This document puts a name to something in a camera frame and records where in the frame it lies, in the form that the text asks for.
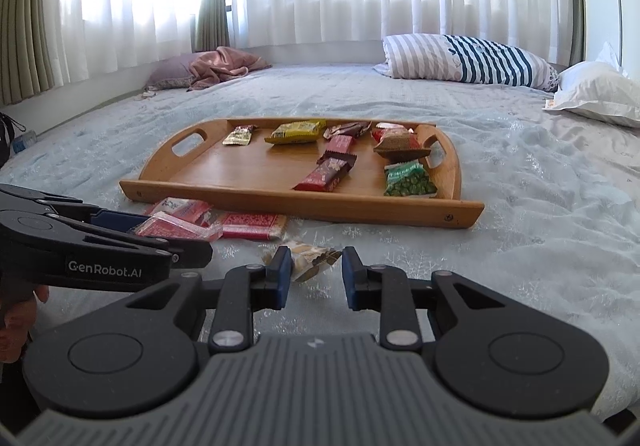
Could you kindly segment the person's left hand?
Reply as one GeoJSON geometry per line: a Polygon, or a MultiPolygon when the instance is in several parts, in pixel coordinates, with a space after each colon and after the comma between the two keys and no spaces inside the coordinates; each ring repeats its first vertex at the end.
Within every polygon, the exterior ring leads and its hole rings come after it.
{"type": "Polygon", "coordinates": [[[29,330],[36,322],[37,302],[47,302],[49,294],[48,286],[38,286],[28,300],[16,303],[6,312],[0,333],[2,364],[12,364],[20,358],[29,330]]]}

